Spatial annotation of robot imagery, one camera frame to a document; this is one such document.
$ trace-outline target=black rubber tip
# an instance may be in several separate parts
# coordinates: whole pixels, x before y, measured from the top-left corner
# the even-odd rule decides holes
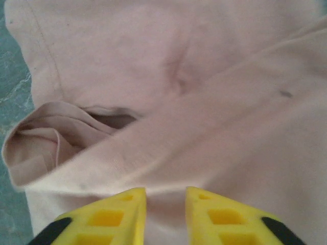
[[[261,218],[261,220],[284,245],[306,245],[282,222],[279,222],[269,217],[263,217]]]
[[[28,245],[50,245],[72,221],[72,218],[62,218],[50,223]]]

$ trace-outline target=seam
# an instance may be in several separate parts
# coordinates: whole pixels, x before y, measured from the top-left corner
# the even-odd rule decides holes
[[[50,51],[50,48],[49,48],[49,46],[47,45],[47,43],[46,43],[46,41],[45,41],[45,37],[44,37],[43,31],[42,31],[42,29],[41,29],[41,25],[40,25],[40,23],[39,23],[39,21],[38,21],[38,19],[37,19],[37,17],[36,17],[36,14],[35,14],[35,12],[34,12],[32,6],[30,5],[30,3],[29,3],[28,1],[24,1],[24,2],[27,4],[28,8],[30,9],[30,11],[31,11],[31,13],[32,13],[32,15],[33,15],[33,17],[34,17],[34,20],[35,20],[35,23],[36,23],[36,27],[37,27],[38,33],[39,33],[39,35],[40,35],[40,37],[41,37],[41,40],[42,40],[42,42],[43,42],[43,44],[44,44],[45,50],[46,50],[46,52],[48,53],[48,55],[50,56],[50,58],[52,59],[52,63],[53,63],[53,65],[54,65],[55,72],[57,73],[57,76],[58,76],[58,82],[57,82],[57,83],[58,83],[58,87],[59,87],[59,89],[60,89],[61,97],[62,97],[62,99],[64,99],[65,101],[67,101],[67,100],[66,100],[67,97],[65,96],[65,94],[64,94],[64,92],[63,92],[63,89],[62,89],[62,85],[61,85],[61,77],[60,77],[60,73],[59,73],[59,70],[58,70],[58,66],[57,66],[56,60],[54,59],[54,56],[52,55],[52,53],[51,53],[51,51]],[[45,59],[46,59],[46,62],[47,62],[47,64],[48,64],[49,68],[50,68],[50,77],[51,77],[51,80],[52,80],[52,81],[51,81],[51,82],[52,82],[52,87],[53,87],[54,91],[56,91],[57,89],[56,89],[55,86],[54,86],[55,79],[53,78],[53,74],[52,74],[52,66],[51,66],[51,64],[50,64],[51,62],[49,61],[49,59],[48,59],[47,56],[45,56]]]

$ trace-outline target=pink fabric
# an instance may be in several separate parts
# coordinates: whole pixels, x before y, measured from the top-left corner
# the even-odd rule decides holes
[[[293,0],[8,0],[37,109],[7,136],[3,158],[26,191],[34,233],[144,186],[145,244],[187,244],[184,191],[197,186],[273,212],[322,245],[319,9]],[[125,126],[124,114],[137,121],[111,127]]]

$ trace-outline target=stain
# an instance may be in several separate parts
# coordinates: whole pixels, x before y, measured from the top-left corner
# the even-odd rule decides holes
[[[293,95],[288,92],[288,91],[285,91],[285,90],[280,90],[279,93],[281,94],[281,96],[284,96],[284,97],[287,97],[287,98],[292,98]]]
[[[79,185],[79,187],[81,188],[81,190],[85,190],[85,189],[86,189],[86,185],[83,184],[83,183],[81,183],[81,184]]]
[[[182,79],[178,79],[178,85],[180,89],[180,94],[186,94],[187,89],[186,89],[186,82]]]

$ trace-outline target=green marble floor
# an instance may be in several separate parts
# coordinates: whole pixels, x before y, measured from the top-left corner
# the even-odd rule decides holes
[[[0,0],[0,144],[18,121],[33,110],[31,76],[19,46],[5,28],[4,5]],[[23,245],[32,238],[24,193],[11,187],[0,159],[0,244]]]

